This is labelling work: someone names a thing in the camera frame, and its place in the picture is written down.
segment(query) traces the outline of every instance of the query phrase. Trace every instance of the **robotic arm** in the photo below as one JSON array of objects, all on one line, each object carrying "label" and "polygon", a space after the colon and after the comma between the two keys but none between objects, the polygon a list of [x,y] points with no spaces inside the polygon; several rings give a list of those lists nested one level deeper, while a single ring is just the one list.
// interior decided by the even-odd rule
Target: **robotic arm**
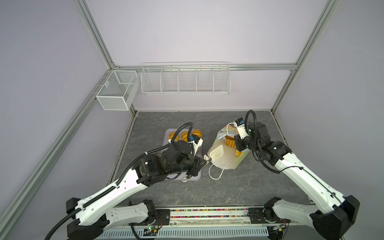
[{"label": "robotic arm", "polygon": [[[190,126],[188,142],[177,141],[175,137],[186,126]],[[104,230],[125,223],[144,223],[155,221],[157,210],[150,200],[138,205],[115,207],[118,203],[154,183],[162,182],[169,174],[186,172],[186,178],[197,176],[208,161],[195,156],[203,140],[197,135],[190,135],[192,123],[180,127],[169,144],[145,152],[125,169],[123,175],[84,199],[71,198],[66,202],[67,216],[48,233],[49,240],[53,233],[71,217],[74,219],[67,225],[70,240],[92,240]],[[166,149],[160,154],[151,154]]]},{"label": "robotic arm", "polygon": [[[235,136],[237,150],[250,149],[252,154],[256,154],[255,159],[264,167],[277,174],[286,174],[315,203],[300,205],[274,197],[264,205],[264,218],[269,222],[280,218],[290,219],[315,228],[327,240],[340,239],[354,224],[359,201],[351,195],[344,196],[321,180],[285,144],[271,141],[266,126],[256,122],[254,112],[254,124],[246,126],[247,116],[245,120],[239,118],[233,123],[239,132]],[[177,134],[186,126],[190,126],[188,142],[175,142]],[[73,219],[67,225],[70,240],[92,240],[104,230],[122,224],[153,223],[157,210],[150,200],[128,207],[115,206],[132,194],[164,181],[169,174],[186,172],[187,178],[197,176],[208,161],[195,156],[203,140],[196,135],[190,135],[192,127],[192,123],[181,126],[169,144],[140,155],[128,165],[119,179],[99,192],[84,199],[68,200],[68,215],[52,228],[45,240],[49,240],[70,218]],[[166,150],[160,154],[152,154],[163,149]],[[275,166],[277,170],[267,166],[264,161]]]},{"label": "robotic arm", "polygon": [[[264,205],[265,218],[269,221],[276,218],[290,219],[315,228],[327,240],[340,239],[354,224],[359,201],[352,195],[344,196],[321,180],[285,144],[271,141],[264,124],[258,122],[246,126],[245,123],[243,118],[233,123],[239,132],[235,136],[237,150],[248,148],[253,151],[256,160],[274,173],[286,174],[315,203],[300,205],[274,197]],[[270,168],[264,161],[278,170]]]}]

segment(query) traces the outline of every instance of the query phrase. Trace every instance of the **tray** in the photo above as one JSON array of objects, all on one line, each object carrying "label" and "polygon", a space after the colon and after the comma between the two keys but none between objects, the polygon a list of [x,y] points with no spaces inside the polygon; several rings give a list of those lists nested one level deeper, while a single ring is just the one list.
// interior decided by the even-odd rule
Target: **tray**
[{"label": "tray", "polygon": [[[169,134],[170,134],[171,132],[175,132],[176,130],[177,130],[177,128],[168,128],[168,129],[166,130],[166,132],[165,132],[165,134],[164,134],[163,144],[162,144],[163,146],[164,146],[165,144],[169,143],[169,142],[168,142]],[[183,129],[183,130],[181,130],[181,131],[179,132],[179,141],[182,141],[182,140],[181,140],[181,134],[182,134],[183,132],[188,132],[188,128],[185,128],[185,129]],[[202,155],[202,151],[201,151],[201,147],[199,147],[199,148],[197,149],[196,156],[201,157],[201,155]],[[176,175],[177,175],[177,174],[171,174],[171,175],[168,175],[168,178],[174,178],[174,177],[176,177]],[[179,180],[179,181],[181,181],[181,180],[183,179],[183,177],[185,177],[185,176],[186,176],[186,174],[185,174],[185,172],[183,172],[182,174],[180,174],[180,176],[178,176],[178,177],[175,178],[175,179],[166,179],[166,180]],[[199,180],[200,178],[201,178],[201,170],[199,171],[199,173],[197,174],[196,177],[191,177],[190,179],[188,179],[188,181],[197,181],[197,180]]]}]

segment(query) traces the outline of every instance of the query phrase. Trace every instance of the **white wall panel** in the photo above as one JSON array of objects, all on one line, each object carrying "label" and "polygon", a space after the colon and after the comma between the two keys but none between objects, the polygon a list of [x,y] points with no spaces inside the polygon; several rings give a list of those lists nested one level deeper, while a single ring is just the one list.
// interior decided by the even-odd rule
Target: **white wall panel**
[{"label": "white wall panel", "polygon": [[[105,187],[130,118],[130,112],[105,111],[95,103],[7,239],[44,239],[65,217],[67,200],[87,197]],[[67,239],[70,222],[51,240]]]},{"label": "white wall panel", "polygon": [[0,214],[105,71],[72,1],[0,1]]},{"label": "white wall panel", "polygon": [[383,12],[380,0],[341,1],[276,112],[303,163],[360,201],[348,240],[383,239]]},{"label": "white wall panel", "polygon": [[295,62],[326,0],[88,0],[117,65]]},{"label": "white wall panel", "polygon": [[133,105],[141,111],[271,109],[289,73],[232,71],[230,94],[144,95],[140,87]]}]

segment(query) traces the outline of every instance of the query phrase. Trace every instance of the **wire shelf rack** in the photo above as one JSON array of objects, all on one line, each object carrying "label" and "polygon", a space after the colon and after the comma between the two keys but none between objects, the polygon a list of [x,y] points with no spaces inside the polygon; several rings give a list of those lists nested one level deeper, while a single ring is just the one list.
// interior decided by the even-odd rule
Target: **wire shelf rack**
[{"label": "wire shelf rack", "polygon": [[144,94],[230,93],[228,64],[143,68],[141,90]]},{"label": "wire shelf rack", "polygon": [[128,111],[139,85],[136,71],[113,70],[96,98],[104,110]]}]

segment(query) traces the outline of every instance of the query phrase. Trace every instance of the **white cable tie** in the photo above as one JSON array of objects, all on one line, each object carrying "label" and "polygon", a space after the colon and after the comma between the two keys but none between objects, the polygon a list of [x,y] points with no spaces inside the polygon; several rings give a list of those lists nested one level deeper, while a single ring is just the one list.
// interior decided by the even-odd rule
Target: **white cable tie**
[{"label": "white cable tie", "polygon": [[116,189],[118,189],[120,187],[115,182],[111,183],[111,185],[114,186]]}]

